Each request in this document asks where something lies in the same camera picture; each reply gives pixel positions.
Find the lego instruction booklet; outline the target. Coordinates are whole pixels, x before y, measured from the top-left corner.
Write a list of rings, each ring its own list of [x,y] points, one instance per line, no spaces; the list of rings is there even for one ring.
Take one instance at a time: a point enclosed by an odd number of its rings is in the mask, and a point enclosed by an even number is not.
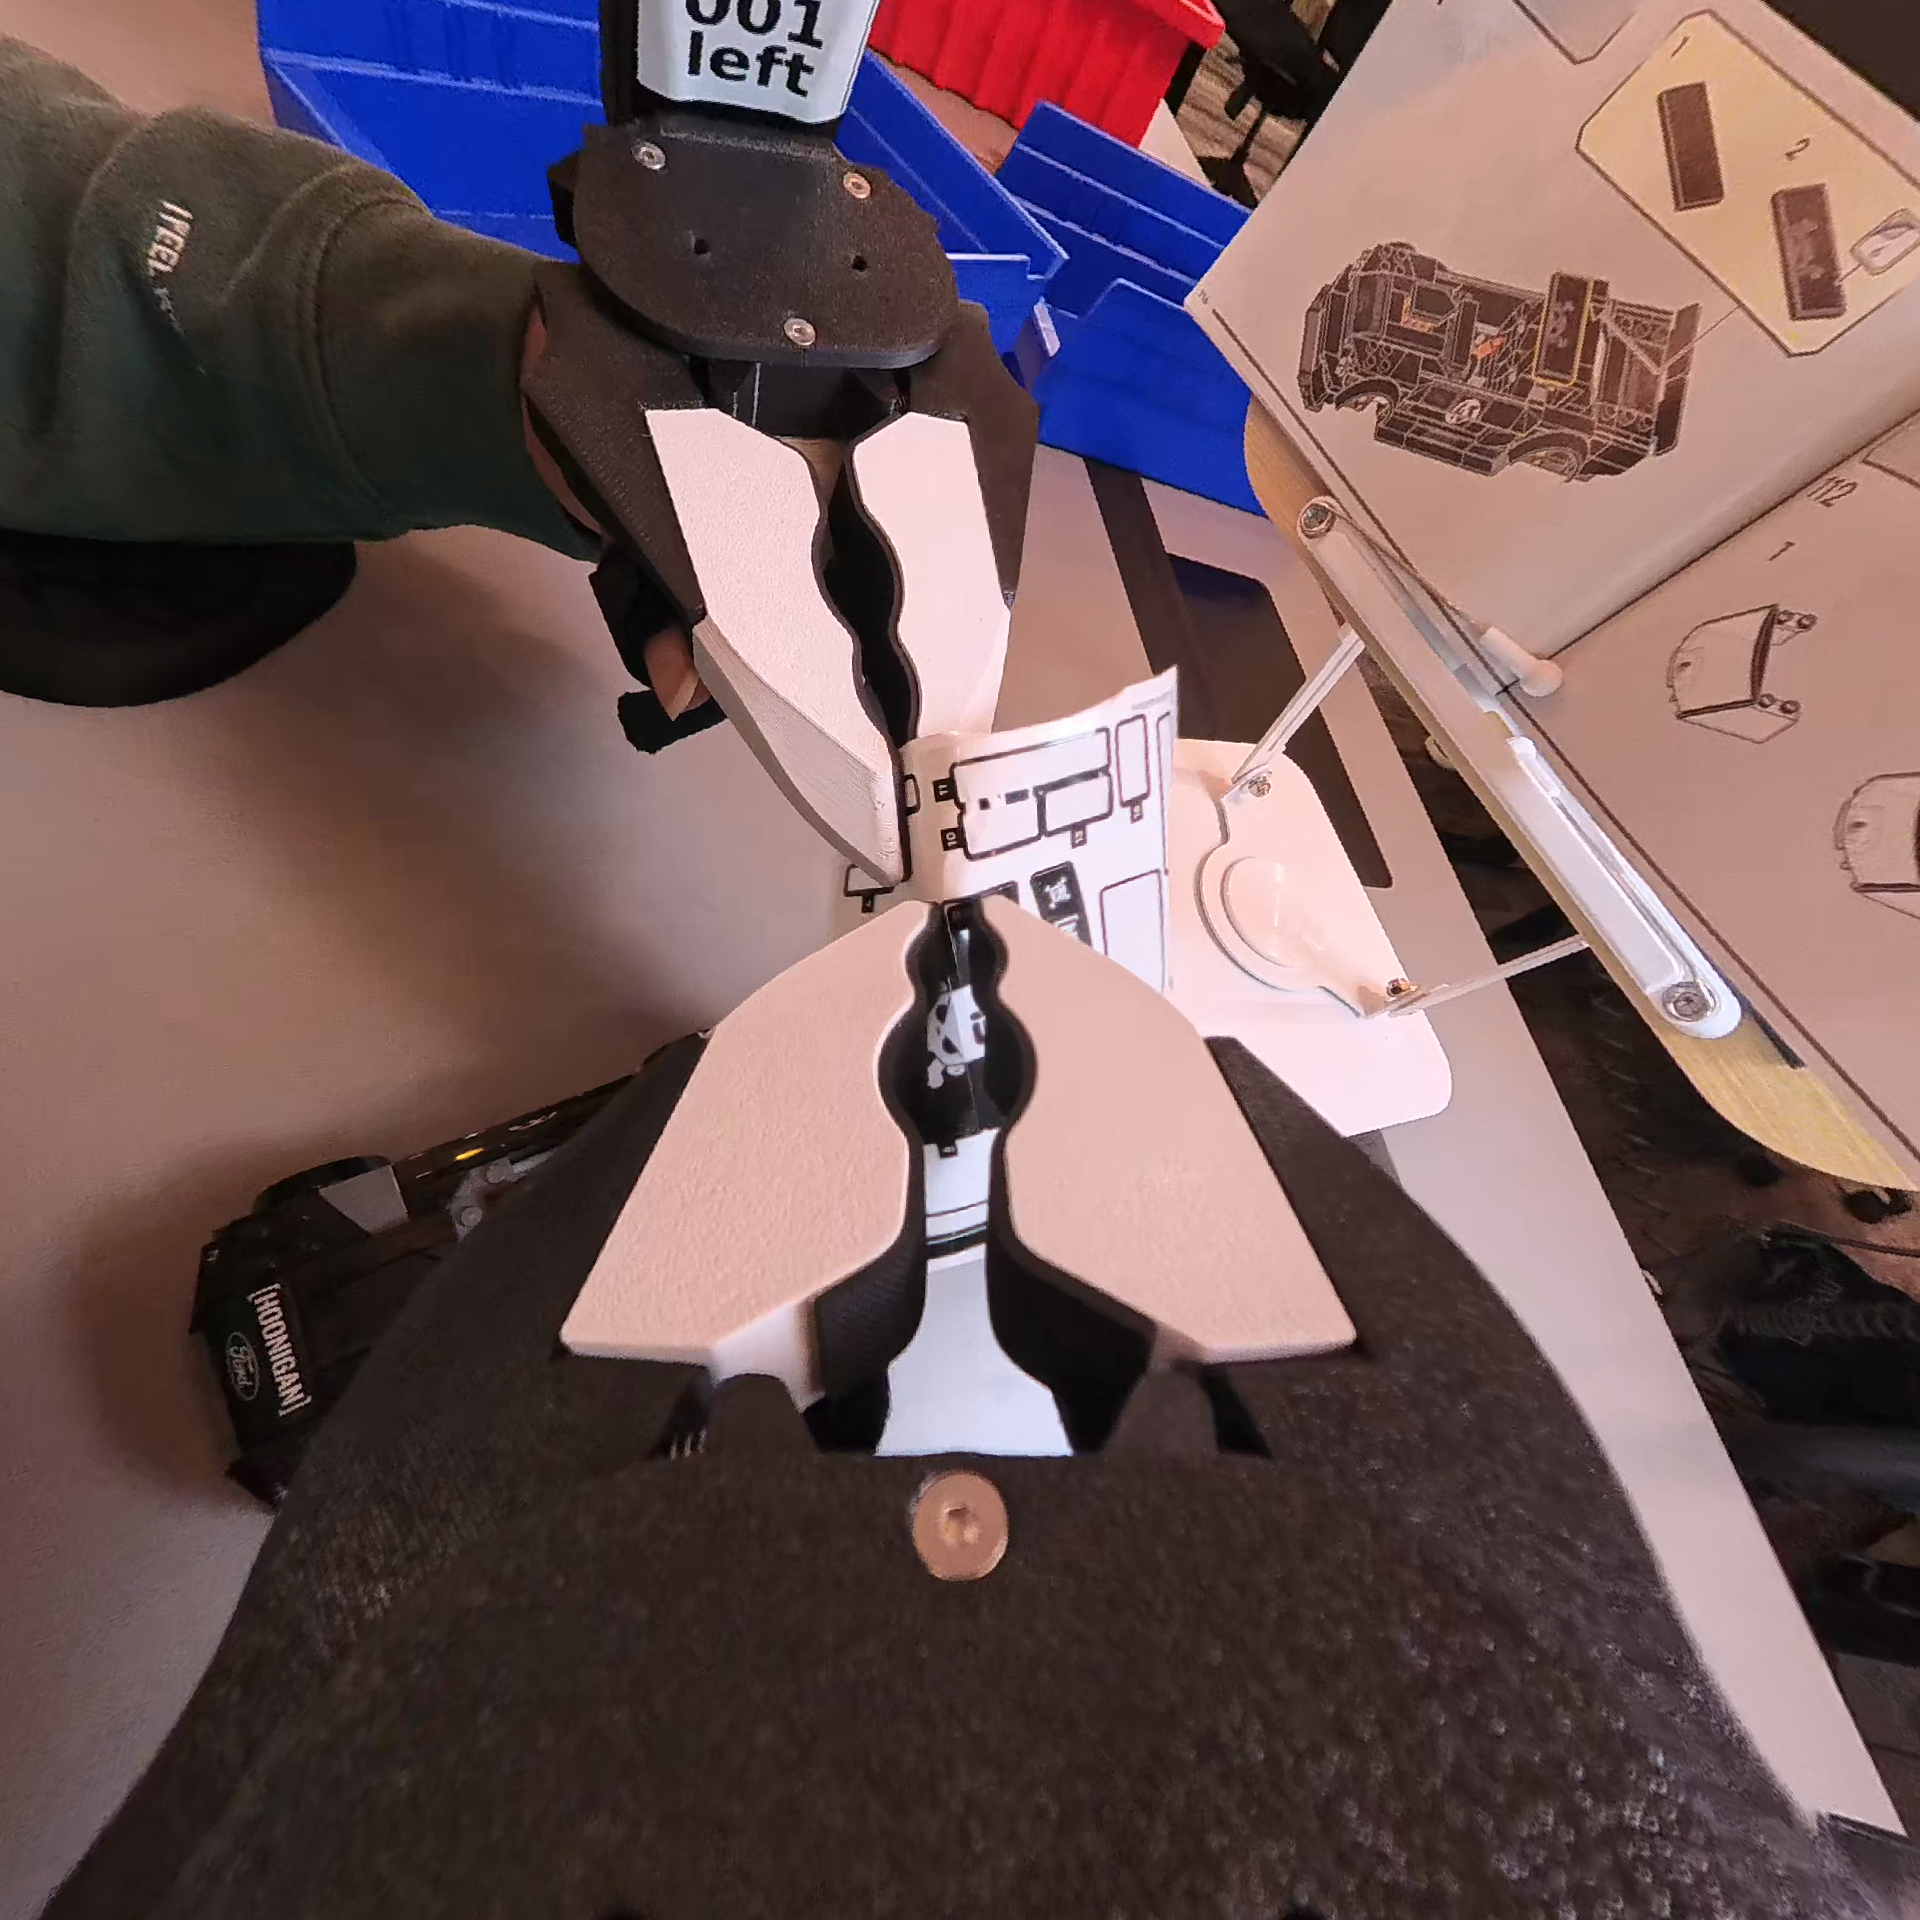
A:
[[[1915,1188],[1915,5],[1391,5],[1187,314],[1642,1018]]]

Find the red storage bin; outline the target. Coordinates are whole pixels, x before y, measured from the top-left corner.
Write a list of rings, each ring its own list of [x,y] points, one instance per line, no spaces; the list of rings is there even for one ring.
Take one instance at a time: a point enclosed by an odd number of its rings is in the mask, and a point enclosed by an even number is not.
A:
[[[1016,130],[1048,102],[1138,147],[1187,53],[1223,34],[1209,3],[880,3],[869,49]]]

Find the person's left hand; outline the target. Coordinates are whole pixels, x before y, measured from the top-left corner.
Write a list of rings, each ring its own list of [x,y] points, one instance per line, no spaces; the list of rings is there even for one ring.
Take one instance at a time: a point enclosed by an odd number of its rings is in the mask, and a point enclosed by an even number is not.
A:
[[[702,681],[688,635],[680,628],[660,628],[640,646],[644,685],[660,709],[668,738],[688,738],[708,732],[726,721]]]

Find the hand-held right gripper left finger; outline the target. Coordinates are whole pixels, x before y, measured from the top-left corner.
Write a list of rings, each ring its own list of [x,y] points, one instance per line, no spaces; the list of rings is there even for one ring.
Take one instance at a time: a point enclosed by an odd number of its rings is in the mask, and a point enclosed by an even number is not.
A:
[[[882,1382],[925,1300],[920,949],[903,902],[719,1021],[561,1324],[586,1358],[780,1380],[807,1408]]]

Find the person's left forearm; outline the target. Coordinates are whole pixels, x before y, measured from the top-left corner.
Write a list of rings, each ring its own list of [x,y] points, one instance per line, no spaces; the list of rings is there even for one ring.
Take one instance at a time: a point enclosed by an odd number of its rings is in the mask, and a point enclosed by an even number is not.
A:
[[[322,142],[4,39],[1,523],[104,543],[597,536],[533,460],[541,258]]]

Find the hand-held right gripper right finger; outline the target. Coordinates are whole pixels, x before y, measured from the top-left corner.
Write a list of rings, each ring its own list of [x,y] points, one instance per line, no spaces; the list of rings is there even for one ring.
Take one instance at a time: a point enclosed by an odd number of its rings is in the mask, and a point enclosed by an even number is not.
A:
[[[985,1294],[1067,1443],[1140,1380],[1349,1349],[1341,1306],[1196,1027],[1067,932],[984,900]]]

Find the white booklet stand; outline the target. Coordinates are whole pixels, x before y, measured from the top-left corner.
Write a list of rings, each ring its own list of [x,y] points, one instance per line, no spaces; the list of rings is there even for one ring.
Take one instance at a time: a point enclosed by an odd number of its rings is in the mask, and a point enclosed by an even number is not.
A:
[[[1454,1073],[1431,1015],[1522,972],[1598,947],[1663,1040],[1717,1044],[1744,1008],[1734,986],[1628,862],[1544,753],[1452,662],[1410,588],[1328,499],[1301,531],[1329,549],[1358,618],[1311,660],[1257,743],[1176,746],[1168,816],[1168,995],[1205,1037],[1236,1038],[1345,1138],[1439,1114]],[[1474,776],[1531,873],[1569,900],[1575,932],[1520,961],[1445,982],[1402,962],[1374,895],[1292,746],[1359,660],[1398,671],[1429,709],[1427,732]]]

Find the black lego car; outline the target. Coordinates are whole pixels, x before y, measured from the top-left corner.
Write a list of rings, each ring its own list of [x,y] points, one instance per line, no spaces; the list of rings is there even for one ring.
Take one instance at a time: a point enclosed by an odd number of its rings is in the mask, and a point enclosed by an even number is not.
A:
[[[398,1313],[626,1079],[399,1160],[348,1156],[262,1188],[203,1242],[188,1331],[233,1439],[228,1477],[275,1509]]]

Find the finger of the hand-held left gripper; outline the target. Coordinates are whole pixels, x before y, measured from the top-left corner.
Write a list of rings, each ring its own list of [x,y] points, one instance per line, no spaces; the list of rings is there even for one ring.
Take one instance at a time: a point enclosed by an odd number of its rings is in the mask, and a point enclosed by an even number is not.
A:
[[[644,420],[702,598],[689,635],[702,681],[846,862],[903,873],[897,753],[822,585],[809,464],[714,409]]]
[[[1011,614],[967,426],[902,414],[857,440],[850,513],[876,554],[861,613],[887,728],[900,744],[987,730]]]

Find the sticker sheet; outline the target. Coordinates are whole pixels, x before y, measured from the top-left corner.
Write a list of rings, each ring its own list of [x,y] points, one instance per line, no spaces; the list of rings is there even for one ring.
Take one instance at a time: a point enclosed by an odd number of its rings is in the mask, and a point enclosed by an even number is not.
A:
[[[1129,1154],[1205,1061],[1166,996],[1168,673],[1057,724],[940,735],[902,754],[909,874],[841,878],[844,936],[894,944],[908,989],[877,1091],[913,1148],[923,1249],[971,1214],[987,1331],[1054,1399],[1067,1449],[1105,1464],[1152,1386],[1157,1283],[1117,1227]]]

